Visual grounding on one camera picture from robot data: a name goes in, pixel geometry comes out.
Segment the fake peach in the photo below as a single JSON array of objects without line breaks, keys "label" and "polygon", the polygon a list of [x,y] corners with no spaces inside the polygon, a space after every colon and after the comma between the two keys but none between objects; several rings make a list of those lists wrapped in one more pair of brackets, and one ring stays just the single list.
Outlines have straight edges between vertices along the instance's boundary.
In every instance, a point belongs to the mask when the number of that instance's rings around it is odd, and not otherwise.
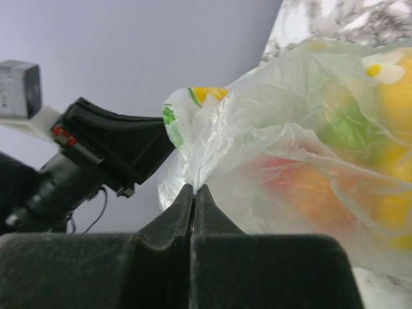
[{"label": "fake peach", "polygon": [[355,216],[339,201],[330,180],[311,164],[285,158],[263,160],[265,187],[292,204],[325,232],[340,232],[355,223]]}]

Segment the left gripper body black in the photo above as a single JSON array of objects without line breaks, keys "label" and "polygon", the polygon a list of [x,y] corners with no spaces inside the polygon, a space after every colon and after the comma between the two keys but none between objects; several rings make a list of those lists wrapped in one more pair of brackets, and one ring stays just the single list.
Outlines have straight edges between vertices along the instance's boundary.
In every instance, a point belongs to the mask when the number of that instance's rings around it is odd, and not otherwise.
[{"label": "left gripper body black", "polygon": [[174,150],[159,117],[120,115],[78,98],[47,130],[59,146],[6,212],[8,232],[58,232],[73,211],[109,187],[135,193]]}]

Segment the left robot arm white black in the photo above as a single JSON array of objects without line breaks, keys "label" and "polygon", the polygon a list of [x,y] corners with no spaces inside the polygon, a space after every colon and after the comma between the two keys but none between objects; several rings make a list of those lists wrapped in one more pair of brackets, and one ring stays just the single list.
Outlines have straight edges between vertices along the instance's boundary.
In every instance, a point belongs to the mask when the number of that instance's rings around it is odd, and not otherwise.
[{"label": "left robot arm white black", "polygon": [[78,98],[46,127],[58,152],[39,170],[1,155],[1,233],[65,232],[99,192],[131,197],[173,152],[160,117],[120,115]]}]

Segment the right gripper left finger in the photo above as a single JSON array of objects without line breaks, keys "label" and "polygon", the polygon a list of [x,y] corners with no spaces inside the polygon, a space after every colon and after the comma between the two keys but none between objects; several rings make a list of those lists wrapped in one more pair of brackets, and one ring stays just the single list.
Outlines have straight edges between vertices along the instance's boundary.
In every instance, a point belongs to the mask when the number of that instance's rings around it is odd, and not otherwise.
[{"label": "right gripper left finger", "polygon": [[193,189],[134,233],[1,237],[2,308],[172,308],[183,304]]}]

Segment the green fake fruit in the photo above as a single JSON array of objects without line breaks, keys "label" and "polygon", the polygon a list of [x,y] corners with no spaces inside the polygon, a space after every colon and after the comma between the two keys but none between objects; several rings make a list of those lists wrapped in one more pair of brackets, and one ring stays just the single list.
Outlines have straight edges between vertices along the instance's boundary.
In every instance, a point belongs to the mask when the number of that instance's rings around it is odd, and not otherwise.
[{"label": "green fake fruit", "polygon": [[379,128],[361,112],[358,103],[350,103],[325,115],[317,130],[319,140],[353,156],[368,156],[382,141]]}]

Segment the yellow fake fruit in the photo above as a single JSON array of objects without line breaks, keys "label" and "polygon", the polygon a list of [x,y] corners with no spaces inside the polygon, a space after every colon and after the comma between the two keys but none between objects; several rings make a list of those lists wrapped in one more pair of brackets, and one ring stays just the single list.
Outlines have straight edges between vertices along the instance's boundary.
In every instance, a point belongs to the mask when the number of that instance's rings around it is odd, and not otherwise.
[{"label": "yellow fake fruit", "polygon": [[380,65],[378,91],[389,131],[395,138],[382,155],[382,167],[396,179],[411,181],[411,55]]}]

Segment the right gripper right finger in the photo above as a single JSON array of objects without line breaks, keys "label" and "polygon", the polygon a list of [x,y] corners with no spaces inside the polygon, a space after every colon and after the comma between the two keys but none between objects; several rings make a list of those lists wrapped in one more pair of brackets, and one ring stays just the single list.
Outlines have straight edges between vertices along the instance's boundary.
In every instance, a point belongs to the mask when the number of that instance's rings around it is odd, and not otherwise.
[{"label": "right gripper right finger", "polygon": [[192,308],[362,308],[339,243],[313,234],[244,233],[207,186],[196,194]]}]

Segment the translucent printed plastic bag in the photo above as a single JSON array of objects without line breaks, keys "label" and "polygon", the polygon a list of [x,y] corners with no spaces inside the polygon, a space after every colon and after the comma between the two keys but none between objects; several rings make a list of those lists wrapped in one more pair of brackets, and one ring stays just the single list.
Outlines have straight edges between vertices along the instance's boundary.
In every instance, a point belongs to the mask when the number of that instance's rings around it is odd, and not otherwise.
[{"label": "translucent printed plastic bag", "polygon": [[[382,155],[395,138],[378,91],[380,65],[411,55],[411,41],[384,47],[312,41],[222,88],[186,87],[163,104],[176,158],[163,170],[158,196],[168,208],[185,184],[208,186],[218,207],[250,234],[325,234],[354,267],[411,276],[411,181],[389,176]],[[368,156],[322,143],[325,115],[350,103],[374,123],[382,141]],[[330,180],[355,216],[340,232],[325,232],[265,187],[263,160],[311,164]]]}]

